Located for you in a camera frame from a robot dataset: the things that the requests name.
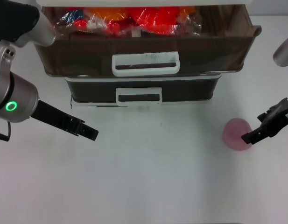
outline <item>black cable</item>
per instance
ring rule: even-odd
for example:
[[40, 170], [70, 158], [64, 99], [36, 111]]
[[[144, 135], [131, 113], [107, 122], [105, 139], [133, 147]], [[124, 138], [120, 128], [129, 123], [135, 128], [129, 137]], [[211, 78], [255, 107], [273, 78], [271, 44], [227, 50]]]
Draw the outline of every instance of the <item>black cable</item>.
[[11, 124], [9, 121], [7, 123], [8, 123], [8, 136], [0, 133], [0, 140], [2, 141], [9, 141], [11, 137]]

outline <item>green indicator light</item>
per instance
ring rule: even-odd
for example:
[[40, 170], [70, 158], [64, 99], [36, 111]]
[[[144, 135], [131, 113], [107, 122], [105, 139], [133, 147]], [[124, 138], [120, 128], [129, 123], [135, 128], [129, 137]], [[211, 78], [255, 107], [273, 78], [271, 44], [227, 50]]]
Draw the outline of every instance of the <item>green indicator light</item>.
[[17, 103], [15, 101], [11, 101], [6, 104], [6, 110], [7, 111], [13, 111], [17, 108]]

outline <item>drawer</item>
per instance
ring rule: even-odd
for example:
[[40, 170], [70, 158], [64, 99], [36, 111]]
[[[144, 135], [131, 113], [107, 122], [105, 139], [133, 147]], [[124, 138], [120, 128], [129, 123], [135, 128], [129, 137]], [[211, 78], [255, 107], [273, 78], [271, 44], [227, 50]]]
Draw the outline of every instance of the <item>drawer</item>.
[[126, 106], [209, 100], [220, 76], [65, 79], [77, 103]]
[[[43, 7], [43, 12], [54, 23], [62, 9]], [[73, 32], [58, 35], [49, 47], [36, 45], [36, 49], [46, 73], [54, 77], [182, 77], [241, 70], [261, 27], [251, 23], [244, 5], [200, 6], [199, 13], [203, 19], [199, 36], [141, 33], [140, 37], [113, 37]], [[177, 54], [176, 60], [162, 57], [172, 53]], [[155, 63], [141, 62], [146, 54], [160, 55], [157, 68]], [[114, 58], [126, 55], [138, 57], [137, 68], [128, 60], [116, 64]]]

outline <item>brown drawer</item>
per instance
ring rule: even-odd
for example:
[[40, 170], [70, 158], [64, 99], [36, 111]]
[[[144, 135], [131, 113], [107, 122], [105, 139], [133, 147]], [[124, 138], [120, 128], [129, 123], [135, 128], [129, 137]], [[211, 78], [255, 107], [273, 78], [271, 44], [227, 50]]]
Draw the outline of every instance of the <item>brown drawer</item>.
[[[159, 104], [162, 104], [209, 100], [212, 98], [220, 76], [216, 74], [204, 77], [65, 79], [72, 98], [77, 103], [120, 105], [118, 104], [120, 101], [122, 105], [128, 105], [131, 102], [145, 105], [150, 104], [151, 101], [152, 104], [157, 101], [161, 101]], [[159, 89], [159, 91], [151, 92], [151, 89]]]
[[[57, 10], [60, 8], [43, 8], [51, 21]], [[178, 52], [180, 69], [168, 76], [241, 70], [261, 27], [252, 25], [244, 5], [201, 6], [199, 10], [203, 18], [200, 36], [144, 33], [116, 38], [75, 32], [59, 36], [49, 47], [36, 48], [47, 74], [56, 77], [116, 78], [113, 55], [159, 52]]]

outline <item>pink cup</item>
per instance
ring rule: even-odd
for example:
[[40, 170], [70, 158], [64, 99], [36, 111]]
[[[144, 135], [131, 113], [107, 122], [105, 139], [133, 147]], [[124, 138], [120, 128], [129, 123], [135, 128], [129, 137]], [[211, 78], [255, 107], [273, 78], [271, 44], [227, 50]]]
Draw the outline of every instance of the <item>pink cup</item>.
[[241, 118], [234, 118], [228, 121], [224, 128], [223, 140], [224, 143], [235, 151], [244, 151], [252, 145], [246, 144], [241, 136], [251, 132], [252, 129], [249, 123]]

